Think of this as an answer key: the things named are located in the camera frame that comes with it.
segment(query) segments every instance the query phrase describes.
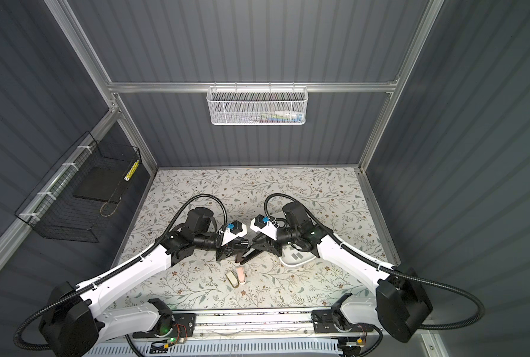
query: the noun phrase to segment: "yellow marker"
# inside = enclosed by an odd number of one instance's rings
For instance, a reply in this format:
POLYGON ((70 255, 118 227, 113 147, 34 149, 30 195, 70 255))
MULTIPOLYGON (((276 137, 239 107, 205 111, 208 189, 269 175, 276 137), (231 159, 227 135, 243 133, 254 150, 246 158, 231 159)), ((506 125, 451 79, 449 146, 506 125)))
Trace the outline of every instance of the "yellow marker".
POLYGON ((130 171, 128 171, 128 174, 126 174, 126 176, 124 177, 125 181, 130 181, 130 178, 132 177, 132 175, 134 175, 134 172, 136 172, 136 169, 138 168, 139 164, 140 160, 136 160, 136 162, 134 162, 134 165, 132 165, 132 168, 130 168, 130 171))

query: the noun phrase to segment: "yellow connector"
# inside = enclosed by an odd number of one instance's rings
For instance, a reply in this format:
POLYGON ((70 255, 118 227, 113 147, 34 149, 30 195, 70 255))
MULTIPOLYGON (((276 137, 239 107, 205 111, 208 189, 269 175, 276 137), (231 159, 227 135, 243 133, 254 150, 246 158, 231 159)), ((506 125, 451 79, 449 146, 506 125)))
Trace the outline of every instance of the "yellow connector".
POLYGON ((136 160, 134 162, 134 165, 132 165, 132 168, 130 168, 130 171, 128 171, 128 174, 124 177, 125 181, 130 181, 130 178, 132 178, 132 175, 134 175, 134 172, 136 172, 136 169, 138 168, 138 165, 140 164, 140 160, 136 160))

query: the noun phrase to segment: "black flat box in basket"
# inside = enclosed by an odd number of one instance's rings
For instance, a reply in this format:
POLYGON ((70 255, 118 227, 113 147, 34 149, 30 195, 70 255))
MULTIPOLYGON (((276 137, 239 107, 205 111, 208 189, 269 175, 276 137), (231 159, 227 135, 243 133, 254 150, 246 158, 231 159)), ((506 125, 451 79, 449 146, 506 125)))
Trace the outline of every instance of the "black flat box in basket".
POLYGON ((123 179, 125 175, 125 170, 93 167, 72 195, 76 198, 118 203, 129 183, 123 179))

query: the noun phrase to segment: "striped gray wall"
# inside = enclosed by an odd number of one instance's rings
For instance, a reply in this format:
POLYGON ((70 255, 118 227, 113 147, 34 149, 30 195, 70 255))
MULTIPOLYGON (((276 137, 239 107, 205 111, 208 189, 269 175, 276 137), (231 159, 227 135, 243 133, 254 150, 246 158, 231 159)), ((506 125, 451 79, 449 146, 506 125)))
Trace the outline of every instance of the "striped gray wall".
MULTIPOLYGON (((129 145, 118 124, 103 140, 129 145)), ((148 172, 140 165, 99 243, 44 239, 34 232, 27 236, 0 272, 0 355, 54 356, 50 351, 19 350, 13 345, 13 333, 25 318, 46 305, 58 284, 76 284, 110 269, 148 180, 148 172)), ((45 343, 37 325, 30 326, 24 338, 45 343)))
POLYGON ((0 1, 0 235, 107 107, 43 1, 0 1))
POLYGON ((205 94, 121 94, 160 167, 358 164, 385 93, 314 93, 307 122, 211 124, 205 94))
POLYGON ((380 82, 426 0, 70 4, 114 82, 380 82))
POLYGON ((401 259, 486 305, 450 356, 530 355, 530 0, 444 5, 368 176, 401 259))

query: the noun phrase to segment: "white wire mesh basket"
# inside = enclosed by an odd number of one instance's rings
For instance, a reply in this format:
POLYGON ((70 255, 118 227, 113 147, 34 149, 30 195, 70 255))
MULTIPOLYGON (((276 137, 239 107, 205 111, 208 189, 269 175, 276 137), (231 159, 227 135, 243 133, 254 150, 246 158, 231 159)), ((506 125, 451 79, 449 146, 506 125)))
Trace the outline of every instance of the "white wire mesh basket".
POLYGON ((226 92, 210 88, 207 104, 214 125, 303 125, 308 92, 226 92))

